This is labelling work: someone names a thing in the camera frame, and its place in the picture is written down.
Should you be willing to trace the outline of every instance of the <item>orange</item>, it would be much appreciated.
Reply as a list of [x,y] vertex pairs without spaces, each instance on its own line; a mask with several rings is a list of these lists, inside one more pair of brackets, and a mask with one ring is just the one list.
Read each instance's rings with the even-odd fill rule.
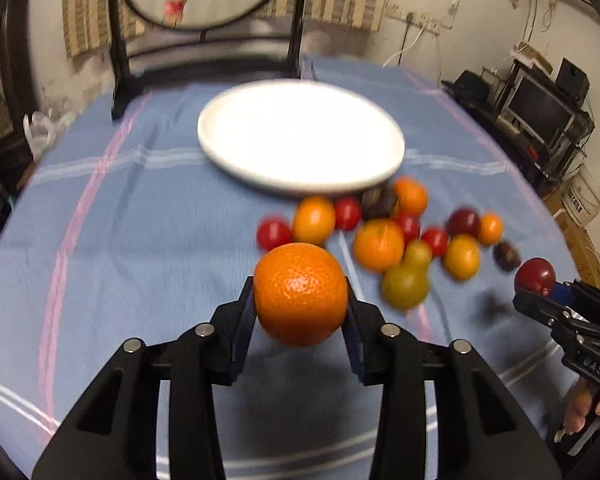
[[258,319],[273,339],[310,346],[344,322],[347,280],[336,259],[310,244],[286,244],[256,265],[253,290]]
[[475,238],[458,235],[449,242],[443,257],[445,269],[460,282],[470,280],[480,269],[480,247]]
[[486,246],[495,245],[500,241],[503,231],[504,224],[502,218],[496,215],[496,213],[485,213],[480,219],[478,241]]
[[336,212],[326,198],[314,196],[302,200],[292,231],[296,242],[323,245],[336,227]]
[[421,182],[402,176],[394,182],[394,191],[400,201],[400,210],[420,216],[429,205],[429,193]]
[[399,264],[404,253],[400,226],[384,218],[366,222],[356,231],[353,253],[360,265],[375,272],[385,272]]

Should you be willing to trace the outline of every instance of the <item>cardboard box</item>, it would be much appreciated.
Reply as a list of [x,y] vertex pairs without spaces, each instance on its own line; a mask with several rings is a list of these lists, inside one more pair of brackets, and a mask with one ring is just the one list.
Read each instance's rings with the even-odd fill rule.
[[580,279],[600,289],[600,261],[593,247],[593,242],[587,231],[577,226],[562,208],[562,191],[557,190],[546,197],[544,205],[549,213],[554,216],[560,231],[564,235],[564,241],[578,269]]

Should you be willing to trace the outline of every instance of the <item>orange cherry tomato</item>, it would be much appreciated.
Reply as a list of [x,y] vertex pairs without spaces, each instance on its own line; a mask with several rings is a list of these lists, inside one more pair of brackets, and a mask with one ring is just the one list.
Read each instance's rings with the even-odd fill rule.
[[294,217],[294,240],[305,244],[323,245],[335,226],[336,213],[329,200],[321,196],[305,198]]
[[446,271],[456,280],[460,282],[470,280],[480,269],[478,242],[469,235],[458,235],[452,238],[442,261]]
[[429,205],[429,193],[421,182],[403,176],[394,182],[394,191],[400,201],[400,211],[421,216]]
[[496,213],[485,213],[480,219],[480,234],[478,241],[485,246],[495,245],[502,238],[504,224]]
[[356,231],[353,253],[365,269],[385,272],[397,265],[404,254],[404,235],[393,220],[378,218]]

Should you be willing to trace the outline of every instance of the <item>green cherry tomato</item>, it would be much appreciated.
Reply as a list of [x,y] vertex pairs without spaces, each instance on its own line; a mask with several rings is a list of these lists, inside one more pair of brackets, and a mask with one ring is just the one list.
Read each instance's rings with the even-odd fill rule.
[[392,307],[409,310],[421,304],[429,294],[429,279],[423,269],[392,267],[382,277],[382,296]]

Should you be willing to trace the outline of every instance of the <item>table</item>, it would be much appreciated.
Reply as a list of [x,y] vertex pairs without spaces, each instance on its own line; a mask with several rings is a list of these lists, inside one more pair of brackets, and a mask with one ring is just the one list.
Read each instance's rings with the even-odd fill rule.
[[[380,105],[406,140],[398,174],[426,183],[423,224],[461,204],[502,215],[523,259],[577,277],[557,225],[518,170],[444,92],[402,69],[307,59],[302,76]],[[227,84],[193,84],[136,99],[120,123],[110,96],[78,118],[24,190],[0,239],[0,444],[29,475],[59,422],[123,340],[173,340],[238,297],[260,253],[261,216],[290,217],[297,200],[253,189],[200,150],[198,114]],[[424,306],[406,316],[357,266],[352,235],[327,243],[357,297],[418,338],[465,338],[499,373],[542,431],[574,375],[548,330],[516,314],[511,274],[483,251],[477,277],[455,283],[439,262]],[[436,409],[428,389],[428,478],[435,478]],[[158,409],[158,477],[168,478],[166,399]],[[216,388],[227,477],[364,478],[381,391],[363,388],[336,334],[284,348],[256,325],[243,375]]]

